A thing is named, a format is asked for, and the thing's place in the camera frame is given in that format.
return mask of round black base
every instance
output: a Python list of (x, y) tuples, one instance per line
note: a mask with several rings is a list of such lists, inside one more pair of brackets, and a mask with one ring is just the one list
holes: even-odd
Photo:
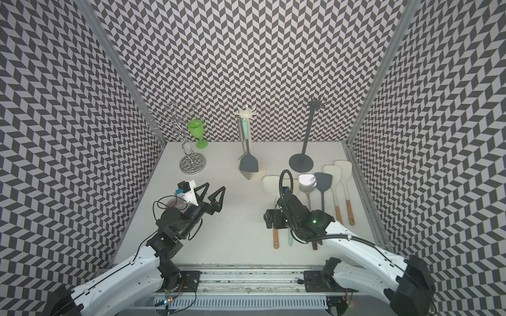
[(313, 169), (313, 159), (308, 155), (295, 154), (290, 157), (288, 163), (295, 172), (304, 173)]

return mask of white table surface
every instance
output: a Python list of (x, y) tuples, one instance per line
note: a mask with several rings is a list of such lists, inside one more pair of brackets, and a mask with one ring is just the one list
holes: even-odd
[[(197, 186), (209, 182), (207, 196), (221, 186), (226, 187), (223, 209), (214, 215), (204, 214), (203, 225), (191, 241), (182, 240), (183, 248), (172, 259), (176, 264), (216, 264), (216, 265), (324, 265), (329, 257), (347, 260), (333, 249), (318, 245), (313, 250), (311, 244), (303, 245), (296, 241), (288, 245), (288, 229), (279, 231), (279, 249), (274, 249), (272, 230), (265, 226), (263, 214), (273, 207), (273, 201), (264, 193), (262, 181), (245, 180), (239, 170), (238, 158), (242, 154), (240, 143), (209, 143), (205, 149), (195, 149), (207, 159), (207, 166), (196, 175), (185, 175), (179, 170), (183, 157), (181, 143), (168, 143), (146, 192), (134, 214), (132, 223), (126, 231), (115, 256), (120, 263), (137, 251), (137, 247), (147, 236), (156, 230), (152, 214), (153, 201), (174, 194), (177, 183), (195, 180)], [(284, 169), (292, 172), (297, 179), (299, 173), (289, 168), (291, 155), (300, 153), (302, 143), (269, 142), (254, 143), (252, 154), (266, 169), (266, 175), (280, 175)], [(323, 172), (323, 166), (336, 160), (346, 160), (340, 142), (311, 142), (306, 154), (314, 161), (310, 171)], [(374, 241), (353, 179), (348, 181), (350, 200), (355, 216), (355, 225), (348, 223), (346, 200), (342, 187), (338, 188), (339, 205), (344, 225), (362, 238)], [(298, 198), (306, 204), (306, 195), (299, 192)], [(318, 190), (311, 194), (313, 209), (321, 208), (321, 195)], [(332, 190), (325, 192), (325, 211), (335, 217)], [(161, 209), (155, 208), (157, 218)]]

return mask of slotted spatula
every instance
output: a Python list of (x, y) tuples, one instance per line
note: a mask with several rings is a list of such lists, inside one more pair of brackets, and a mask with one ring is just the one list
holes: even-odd
[(350, 195), (348, 194), (348, 180), (351, 178), (352, 164), (348, 160), (338, 160), (334, 163), (335, 166), (341, 168), (341, 182), (345, 188), (346, 196), (346, 209), (348, 210), (348, 219), (350, 225), (355, 225), (355, 218), (353, 216), (353, 210), (351, 208)]
[(327, 165), (323, 167), (323, 172), (332, 175), (332, 195), (334, 196), (335, 216), (338, 221), (342, 224), (343, 218), (341, 217), (341, 210), (339, 210), (338, 195), (336, 188), (341, 183), (341, 168), (334, 165)]

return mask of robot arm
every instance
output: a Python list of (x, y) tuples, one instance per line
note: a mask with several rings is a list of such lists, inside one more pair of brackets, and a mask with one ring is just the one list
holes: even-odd
[(348, 235), (346, 239), (324, 239), (323, 245), (338, 250), (363, 268), (340, 262), (333, 278), (343, 288), (354, 289), (389, 304), (399, 316), (429, 314), (436, 291), (427, 264), (416, 256), (409, 259), (377, 246), (352, 239), (358, 237), (339, 222), (331, 222), (326, 233)]
[[(127, 260), (72, 291), (62, 285), (50, 292), (43, 316), (114, 316), (139, 298), (182, 284), (179, 269), (171, 261), (183, 247), (179, 240), (188, 236), (204, 213), (221, 211), (225, 187), (211, 194), (206, 203), (209, 183), (198, 188), (194, 181), (178, 186), (178, 198), (187, 202), (184, 210), (168, 207), (156, 222), (154, 236)], [(201, 189), (200, 195), (195, 192)]]
[(427, 264), (416, 256), (409, 259), (377, 247), (360, 238), (335, 219), (321, 211), (310, 211), (291, 194), (292, 188), (282, 186), (284, 170), (279, 181), (279, 210), (269, 209), (264, 214), (267, 228), (291, 229), (305, 242), (318, 241), (338, 250), (359, 263), (354, 267), (331, 258), (318, 280), (324, 292), (354, 289), (374, 296), (389, 304), (399, 316), (426, 316), (436, 291)]

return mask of chevron pattern wall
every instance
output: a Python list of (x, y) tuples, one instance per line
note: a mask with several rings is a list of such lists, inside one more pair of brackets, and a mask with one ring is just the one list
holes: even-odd
[(306, 103), (328, 103), (311, 140), (345, 140), (405, 0), (92, 0), (169, 141), (169, 102), (212, 141), (238, 141), (233, 112), (257, 107), (255, 140), (300, 141)]
[(439, 315), (506, 315), (506, 1), (423, 2), (353, 144)]
[(35, 315), (112, 259), (161, 147), (70, 0), (0, 23), (0, 314)]

